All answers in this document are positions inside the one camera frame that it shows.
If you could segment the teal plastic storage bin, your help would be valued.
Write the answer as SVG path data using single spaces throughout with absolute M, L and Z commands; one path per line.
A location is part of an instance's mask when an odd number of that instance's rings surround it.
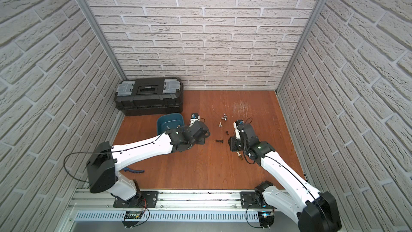
M 183 116 L 180 113 L 166 114 L 157 120 L 157 134 L 160 135 L 167 130 L 184 126 Z

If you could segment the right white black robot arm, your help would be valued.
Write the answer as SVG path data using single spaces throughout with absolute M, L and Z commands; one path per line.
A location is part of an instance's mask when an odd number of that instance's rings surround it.
M 269 172 L 285 190 L 268 181 L 261 183 L 255 188 L 258 205 L 281 211 L 301 232 L 338 232 L 342 228 L 337 200 L 331 193 L 321 192 L 301 178 L 272 145 L 259 140 L 251 124 L 237 120 L 233 126 L 235 134 L 228 140 L 231 151 L 242 152 L 249 164 Z

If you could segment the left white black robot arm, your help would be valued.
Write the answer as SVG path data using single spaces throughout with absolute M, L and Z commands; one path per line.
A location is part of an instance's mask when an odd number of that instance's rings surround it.
M 66 168 L 68 158 L 72 155 L 89 154 L 86 170 L 90 192 L 108 192 L 120 207 L 135 207 L 142 202 L 142 194 L 137 181 L 125 177 L 121 170 L 155 156 L 183 152 L 195 145 L 203 145 L 209 136 L 207 125 L 196 120 L 188 126 L 170 129 L 146 140 L 125 145 L 103 142 L 93 152 L 70 153 L 63 159 L 63 168 L 70 174 Z

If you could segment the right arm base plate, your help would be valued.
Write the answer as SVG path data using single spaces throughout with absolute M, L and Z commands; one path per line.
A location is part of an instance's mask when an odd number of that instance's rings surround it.
M 254 191 L 241 191 L 240 202 L 243 209 L 249 208 L 267 208 L 266 204 L 263 204 L 257 194 Z

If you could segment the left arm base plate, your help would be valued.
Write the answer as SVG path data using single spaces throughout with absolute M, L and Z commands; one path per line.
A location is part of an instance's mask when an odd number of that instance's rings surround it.
M 130 200 L 122 200 L 115 197 L 113 204 L 114 208 L 155 208 L 158 200 L 158 191 L 141 191 L 138 192 L 136 196 L 132 197 Z

